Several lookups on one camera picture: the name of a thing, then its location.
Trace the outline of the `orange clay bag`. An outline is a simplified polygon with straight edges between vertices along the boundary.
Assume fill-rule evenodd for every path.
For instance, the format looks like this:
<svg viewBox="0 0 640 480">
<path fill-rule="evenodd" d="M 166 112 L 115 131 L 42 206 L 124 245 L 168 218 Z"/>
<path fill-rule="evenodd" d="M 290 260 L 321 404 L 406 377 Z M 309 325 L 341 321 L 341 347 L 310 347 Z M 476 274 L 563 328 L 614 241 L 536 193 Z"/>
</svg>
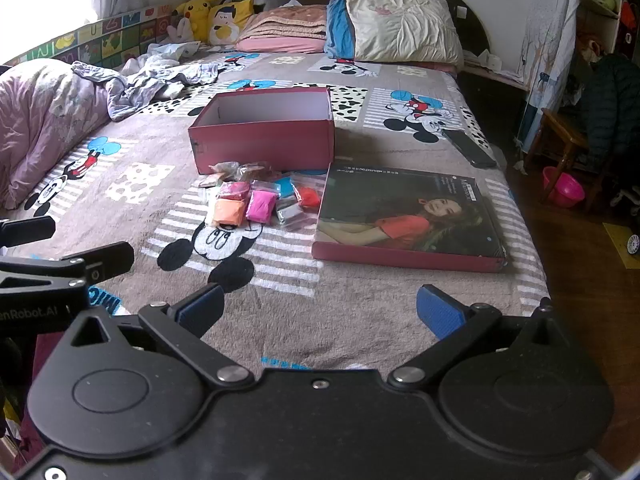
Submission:
<svg viewBox="0 0 640 480">
<path fill-rule="evenodd" d="M 245 200 L 217 198 L 215 200 L 210 222 L 213 226 L 234 226 L 237 228 L 245 219 Z"/>
</svg>

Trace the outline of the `magenta clay bag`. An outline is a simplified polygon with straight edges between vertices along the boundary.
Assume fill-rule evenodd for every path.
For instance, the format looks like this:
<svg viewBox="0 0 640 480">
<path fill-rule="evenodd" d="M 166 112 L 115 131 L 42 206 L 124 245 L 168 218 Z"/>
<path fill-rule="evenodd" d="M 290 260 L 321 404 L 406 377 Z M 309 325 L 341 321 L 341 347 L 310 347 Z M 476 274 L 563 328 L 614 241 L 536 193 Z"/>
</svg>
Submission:
<svg viewBox="0 0 640 480">
<path fill-rule="evenodd" d="M 248 221 L 258 223 L 269 223 L 274 205 L 279 199 L 279 194 L 269 190 L 258 188 L 250 194 L 245 217 Z"/>
</svg>

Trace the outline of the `pink box lid with photo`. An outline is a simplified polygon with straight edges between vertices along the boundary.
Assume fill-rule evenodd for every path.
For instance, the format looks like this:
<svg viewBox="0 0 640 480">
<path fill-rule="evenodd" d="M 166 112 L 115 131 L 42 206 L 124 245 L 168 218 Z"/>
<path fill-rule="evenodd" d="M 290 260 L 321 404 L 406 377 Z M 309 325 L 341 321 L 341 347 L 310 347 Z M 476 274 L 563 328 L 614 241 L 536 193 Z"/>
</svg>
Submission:
<svg viewBox="0 0 640 480">
<path fill-rule="evenodd" d="M 508 263 L 497 221 L 472 178 L 334 164 L 311 255 L 395 268 L 498 273 Z"/>
</svg>

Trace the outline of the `purple quilt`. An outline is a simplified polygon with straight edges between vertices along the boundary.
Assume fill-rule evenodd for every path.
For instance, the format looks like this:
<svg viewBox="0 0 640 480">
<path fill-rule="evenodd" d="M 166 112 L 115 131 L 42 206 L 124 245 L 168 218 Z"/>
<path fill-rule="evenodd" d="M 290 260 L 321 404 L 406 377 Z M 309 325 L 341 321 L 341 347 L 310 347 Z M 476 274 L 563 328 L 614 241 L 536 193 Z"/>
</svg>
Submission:
<svg viewBox="0 0 640 480">
<path fill-rule="evenodd" d="M 110 118 L 106 90 L 40 58 L 1 74 L 1 207 L 12 210 L 58 161 Z"/>
</svg>

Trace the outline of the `dark pink clay bag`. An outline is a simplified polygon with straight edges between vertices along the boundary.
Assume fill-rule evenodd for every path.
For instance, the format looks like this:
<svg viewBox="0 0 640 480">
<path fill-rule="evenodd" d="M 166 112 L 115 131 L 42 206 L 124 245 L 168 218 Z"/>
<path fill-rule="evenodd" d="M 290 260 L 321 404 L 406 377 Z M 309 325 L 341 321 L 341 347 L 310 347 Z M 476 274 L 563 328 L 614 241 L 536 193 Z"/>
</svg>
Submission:
<svg viewBox="0 0 640 480">
<path fill-rule="evenodd" d="M 250 184 L 244 181 L 224 182 L 217 192 L 222 200 L 246 200 L 250 194 Z"/>
</svg>

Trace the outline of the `grey clay bag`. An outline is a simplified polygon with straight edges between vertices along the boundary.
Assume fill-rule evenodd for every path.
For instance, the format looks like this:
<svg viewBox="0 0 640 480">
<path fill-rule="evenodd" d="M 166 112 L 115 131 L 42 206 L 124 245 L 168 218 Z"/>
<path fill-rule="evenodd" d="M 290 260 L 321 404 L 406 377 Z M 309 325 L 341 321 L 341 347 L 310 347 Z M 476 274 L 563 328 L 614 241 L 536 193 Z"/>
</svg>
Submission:
<svg viewBox="0 0 640 480">
<path fill-rule="evenodd" d="M 280 226 L 294 223 L 304 213 L 294 196 L 281 198 L 276 203 L 276 217 Z"/>
</svg>

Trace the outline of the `tan clay bag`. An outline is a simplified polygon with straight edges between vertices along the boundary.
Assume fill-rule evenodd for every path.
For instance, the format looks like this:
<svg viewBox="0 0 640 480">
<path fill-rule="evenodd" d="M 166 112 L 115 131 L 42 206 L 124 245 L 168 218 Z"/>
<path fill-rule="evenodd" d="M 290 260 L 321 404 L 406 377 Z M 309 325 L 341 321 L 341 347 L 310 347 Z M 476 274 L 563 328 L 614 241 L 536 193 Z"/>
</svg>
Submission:
<svg viewBox="0 0 640 480">
<path fill-rule="evenodd" d="M 224 182 L 234 181 L 238 174 L 240 164 L 238 162 L 217 162 L 213 166 L 209 166 L 212 170 L 210 174 L 206 174 L 198 182 L 199 188 L 216 188 Z"/>
</svg>

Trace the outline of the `black phone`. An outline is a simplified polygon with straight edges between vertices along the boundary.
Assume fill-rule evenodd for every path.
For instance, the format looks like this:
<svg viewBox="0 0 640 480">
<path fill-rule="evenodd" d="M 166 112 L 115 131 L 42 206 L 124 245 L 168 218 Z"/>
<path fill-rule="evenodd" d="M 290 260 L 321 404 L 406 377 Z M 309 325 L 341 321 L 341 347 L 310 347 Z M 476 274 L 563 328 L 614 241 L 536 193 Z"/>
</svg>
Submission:
<svg viewBox="0 0 640 480">
<path fill-rule="evenodd" d="M 494 169 L 497 162 L 462 130 L 444 130 L 444 137 L 477 169 Z"/>
</svg>

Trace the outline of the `blue clay bag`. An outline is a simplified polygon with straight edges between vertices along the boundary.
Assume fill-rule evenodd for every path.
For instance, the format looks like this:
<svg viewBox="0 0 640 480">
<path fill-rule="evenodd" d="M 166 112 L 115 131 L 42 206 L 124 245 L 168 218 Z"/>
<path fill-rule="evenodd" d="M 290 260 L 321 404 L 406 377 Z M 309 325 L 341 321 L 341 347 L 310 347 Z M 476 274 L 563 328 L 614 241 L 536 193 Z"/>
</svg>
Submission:
<svg viewBox="0 0 640 480">
<path fill-rule="evenodd" d="M 295 194 L 290 176 L 280 177 L 280 179 L 275 180 L 274 183 L 279 188 L 281 198 L 288 198 Z"/>
</svg>

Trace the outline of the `brown clay bag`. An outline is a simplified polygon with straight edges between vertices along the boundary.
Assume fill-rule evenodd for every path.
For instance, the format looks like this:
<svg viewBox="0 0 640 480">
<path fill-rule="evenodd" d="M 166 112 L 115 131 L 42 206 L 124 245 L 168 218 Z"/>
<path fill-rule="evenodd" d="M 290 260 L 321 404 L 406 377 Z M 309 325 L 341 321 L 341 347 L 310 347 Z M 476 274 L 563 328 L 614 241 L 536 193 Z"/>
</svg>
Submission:
<svg viewBox="0 0 640 480">
<path fill-rule="evenodd" d="M 281 176 L 280 171 L 274 170 L 268 162 L 250 162 L 239 166 L 235 173 L 236 180 L 242 182 L 271 182 L 280 179 Z"/>
</svg>

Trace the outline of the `pink plastic basin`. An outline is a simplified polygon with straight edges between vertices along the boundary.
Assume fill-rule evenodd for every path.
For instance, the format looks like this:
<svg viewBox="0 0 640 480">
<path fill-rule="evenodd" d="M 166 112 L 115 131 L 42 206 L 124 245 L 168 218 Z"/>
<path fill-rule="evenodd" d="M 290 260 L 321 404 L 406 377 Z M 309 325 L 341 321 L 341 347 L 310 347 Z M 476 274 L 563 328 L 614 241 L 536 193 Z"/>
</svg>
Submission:
<svg viewBox="0 0 640 480">
<path fill-rule="evenodd" d="M 585 198 L 586 192 L 582 185 L 570 174 L 562 172 L 544 201 L 560 208 L 572 208 Z"/>
</svg>

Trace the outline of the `red clay bag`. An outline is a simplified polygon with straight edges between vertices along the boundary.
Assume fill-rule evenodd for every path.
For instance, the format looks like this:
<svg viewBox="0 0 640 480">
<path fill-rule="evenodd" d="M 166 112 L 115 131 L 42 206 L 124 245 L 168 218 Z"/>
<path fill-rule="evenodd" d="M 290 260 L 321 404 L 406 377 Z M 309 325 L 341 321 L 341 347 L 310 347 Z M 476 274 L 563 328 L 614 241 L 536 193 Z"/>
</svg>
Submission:
<svg viewBox="0 0 640 480">
<path fill-rule="evenodd" d="M 323 183 L 317 179 L 296 177 L 291 180 L 299 206 L 305 210 L 318 211 L 322 200 Z"/>
</svg>

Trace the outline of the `crumpled grey clothes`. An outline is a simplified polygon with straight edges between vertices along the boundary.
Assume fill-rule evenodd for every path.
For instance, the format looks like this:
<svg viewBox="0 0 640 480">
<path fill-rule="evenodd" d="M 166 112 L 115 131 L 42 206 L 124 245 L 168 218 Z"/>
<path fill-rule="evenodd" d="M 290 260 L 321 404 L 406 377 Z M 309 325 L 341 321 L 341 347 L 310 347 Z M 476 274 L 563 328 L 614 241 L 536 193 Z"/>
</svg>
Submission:
<svg viewBox="0 0 640 480">
<path fill-rule="evenodd" d="M 148 52 L 130 58 L 120 70 L 75 61 L 72 71 L 104 88 L 108 117 L 120 122 L 156 98 L 173 99 L 187 86 L 216 82 L 221 62 L 190 62 L 200 44 L 151 44 Z"/>
</svg>

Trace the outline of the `wooden stool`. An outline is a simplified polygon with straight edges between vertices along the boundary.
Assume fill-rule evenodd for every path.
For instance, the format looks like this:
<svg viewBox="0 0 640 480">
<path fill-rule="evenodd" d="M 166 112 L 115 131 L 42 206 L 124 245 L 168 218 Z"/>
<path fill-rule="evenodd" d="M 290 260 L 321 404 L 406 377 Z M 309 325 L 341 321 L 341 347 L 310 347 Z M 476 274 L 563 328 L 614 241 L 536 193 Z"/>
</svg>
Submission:
<svg viewBox="0 0 640 480">
<path fill-rule="evenodd" d="M 586 138 L 565 117 L 544 108 L 534 140 L 524 156 L 524 169 L 532 168 L 535 158 L 542 156 L 554 159 L 559 170 L 567 170 L 576 154 L 586 148 Z"/>
</svg>

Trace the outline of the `pink cardboard box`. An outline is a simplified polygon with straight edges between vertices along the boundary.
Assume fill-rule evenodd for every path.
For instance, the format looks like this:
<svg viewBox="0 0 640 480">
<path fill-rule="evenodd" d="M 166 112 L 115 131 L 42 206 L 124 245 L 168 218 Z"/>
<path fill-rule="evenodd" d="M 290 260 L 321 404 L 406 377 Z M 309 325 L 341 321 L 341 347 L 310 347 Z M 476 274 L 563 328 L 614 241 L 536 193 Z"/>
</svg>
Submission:
<svg viewBox="0 0 640 480">
<path fill-rule="evenodd" d="M 218 93 L 188 133 L 200 174 L 209 174 L 218 162 L 326 170 L 334 159 L 331 96 L 322 87 Z"/>
</svg>

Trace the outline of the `yellow Pikachu plush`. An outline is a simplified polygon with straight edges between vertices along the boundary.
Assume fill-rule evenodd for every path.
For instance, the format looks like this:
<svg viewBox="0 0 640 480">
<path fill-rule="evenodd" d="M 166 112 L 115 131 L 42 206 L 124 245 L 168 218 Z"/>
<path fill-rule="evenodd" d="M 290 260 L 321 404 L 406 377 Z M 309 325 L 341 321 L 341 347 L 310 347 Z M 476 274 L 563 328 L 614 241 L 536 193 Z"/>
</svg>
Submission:
<svg viewBox="0 0 640 480">
<path fill-rule="evenodd" d="M 208 41 L 209 11 L 220 0 L 189 0 L 179 4 L 171 12 L 170 24 L 166 32 L 171 42 L 182 44 L 183 42 Z"/>
</svg>

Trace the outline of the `yellow cartoon pillow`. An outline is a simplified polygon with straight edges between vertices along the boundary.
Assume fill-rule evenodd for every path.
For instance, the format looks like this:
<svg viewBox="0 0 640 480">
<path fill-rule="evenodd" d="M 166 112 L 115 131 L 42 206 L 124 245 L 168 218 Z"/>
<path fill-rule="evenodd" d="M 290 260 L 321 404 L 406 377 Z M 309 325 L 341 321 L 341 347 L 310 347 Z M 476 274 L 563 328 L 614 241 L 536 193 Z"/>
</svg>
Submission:
<svg viewBox="0 0 640 480">
<path fill-rule="evenodd" d="M 253 14 L 254 0 L 226 2 L 213 6 L 208 14 L 208 43 L 213 47 L 235 44 Z"/>
</svg>

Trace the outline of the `cream pillow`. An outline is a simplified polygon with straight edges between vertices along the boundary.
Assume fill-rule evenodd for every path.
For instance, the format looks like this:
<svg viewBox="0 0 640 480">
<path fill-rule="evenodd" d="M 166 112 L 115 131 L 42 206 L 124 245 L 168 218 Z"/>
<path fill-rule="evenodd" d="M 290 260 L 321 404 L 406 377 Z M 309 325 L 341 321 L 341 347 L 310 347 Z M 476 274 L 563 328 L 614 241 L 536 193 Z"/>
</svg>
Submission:
<svg viewBox="0 0 640 480">
<path fill-rule="evenodd" d="M 446 0 L 346 0 L 346 10 L 357 61 L 464 64 Z"/>
</svg>

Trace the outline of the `folded pink blanket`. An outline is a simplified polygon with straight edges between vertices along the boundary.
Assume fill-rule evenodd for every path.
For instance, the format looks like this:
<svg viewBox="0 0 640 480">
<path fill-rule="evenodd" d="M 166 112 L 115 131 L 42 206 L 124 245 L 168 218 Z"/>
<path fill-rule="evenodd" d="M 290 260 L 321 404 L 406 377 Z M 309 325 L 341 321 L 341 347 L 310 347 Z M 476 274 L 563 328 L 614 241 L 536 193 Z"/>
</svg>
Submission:
<svg viewBox="0 0 640 480">
<path fill-rule="evenodd" d="M 262 53 L 321 53 L 326 45 L 326 6 L 279 6 L 253 15 L 235 49 Z"/>
</svg>

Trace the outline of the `colourful wall mat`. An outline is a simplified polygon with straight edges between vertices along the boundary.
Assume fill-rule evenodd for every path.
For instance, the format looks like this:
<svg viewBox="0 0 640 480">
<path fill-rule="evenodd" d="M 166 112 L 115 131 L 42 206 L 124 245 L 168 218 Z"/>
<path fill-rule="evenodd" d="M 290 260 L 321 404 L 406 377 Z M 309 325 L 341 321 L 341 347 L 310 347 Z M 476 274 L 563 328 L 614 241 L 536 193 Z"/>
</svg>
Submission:
<svg viewBox="0 0 640 480">
<path fill-rule="evenodd" d="M 146 6 L 104 18 L 46 41 L 3 62 L 3 65 L 15 66 L 38 58 L 55 58 L 67 64 L 79 61 L 116 68 L 145 53 L 151 44 L 158 44 L 168 37 L 167 27 L 173 10 L 170 4 Z"/>
</svg>

